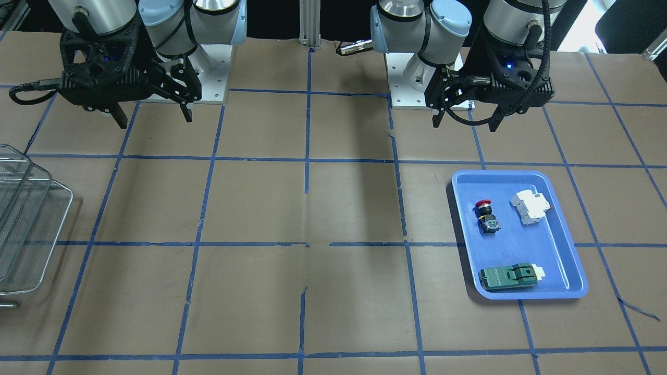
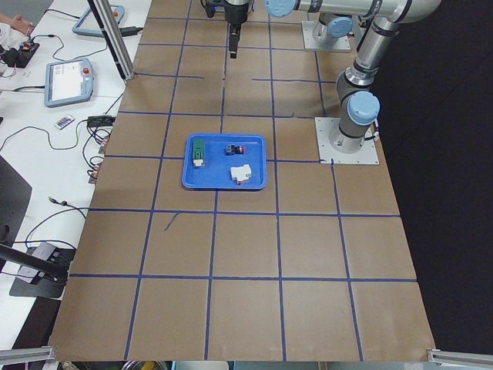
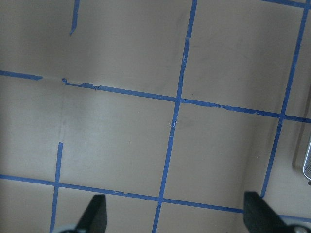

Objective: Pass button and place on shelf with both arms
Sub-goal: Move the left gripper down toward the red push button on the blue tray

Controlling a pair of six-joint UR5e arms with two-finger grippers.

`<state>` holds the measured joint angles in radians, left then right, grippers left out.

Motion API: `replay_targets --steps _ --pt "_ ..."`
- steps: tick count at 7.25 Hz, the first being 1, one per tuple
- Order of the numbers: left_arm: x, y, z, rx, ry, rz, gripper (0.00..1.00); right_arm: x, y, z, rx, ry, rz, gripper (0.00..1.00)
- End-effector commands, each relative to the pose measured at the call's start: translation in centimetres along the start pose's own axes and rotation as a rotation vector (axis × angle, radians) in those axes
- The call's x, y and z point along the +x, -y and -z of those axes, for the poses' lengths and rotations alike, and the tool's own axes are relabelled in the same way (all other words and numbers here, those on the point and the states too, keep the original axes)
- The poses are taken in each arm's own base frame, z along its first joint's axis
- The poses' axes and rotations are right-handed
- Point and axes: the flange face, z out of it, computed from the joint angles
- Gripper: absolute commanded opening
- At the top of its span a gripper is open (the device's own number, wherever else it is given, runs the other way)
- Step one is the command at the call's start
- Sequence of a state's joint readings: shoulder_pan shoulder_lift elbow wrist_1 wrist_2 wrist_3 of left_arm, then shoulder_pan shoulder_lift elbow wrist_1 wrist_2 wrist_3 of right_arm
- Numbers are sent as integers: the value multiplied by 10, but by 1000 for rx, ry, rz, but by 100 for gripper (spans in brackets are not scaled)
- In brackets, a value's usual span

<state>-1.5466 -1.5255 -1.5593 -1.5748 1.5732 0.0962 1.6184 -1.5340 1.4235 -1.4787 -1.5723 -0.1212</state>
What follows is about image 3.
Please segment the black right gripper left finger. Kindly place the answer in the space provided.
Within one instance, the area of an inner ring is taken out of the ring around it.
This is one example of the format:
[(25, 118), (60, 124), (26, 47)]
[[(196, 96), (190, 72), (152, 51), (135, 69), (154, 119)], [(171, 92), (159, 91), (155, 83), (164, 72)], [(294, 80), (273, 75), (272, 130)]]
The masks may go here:
[(107, 228), (106, 197), (94, 195), (77, 223), (78, 233), (104, 233)]

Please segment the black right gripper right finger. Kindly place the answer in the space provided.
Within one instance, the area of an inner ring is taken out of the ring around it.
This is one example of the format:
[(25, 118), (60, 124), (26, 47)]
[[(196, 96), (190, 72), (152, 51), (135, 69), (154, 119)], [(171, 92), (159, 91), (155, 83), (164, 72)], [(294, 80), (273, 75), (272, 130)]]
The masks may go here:
[(299, 225), (286, 224), (257, 192), (245, 192), (243, 222), (250, 233), (298, 233)]

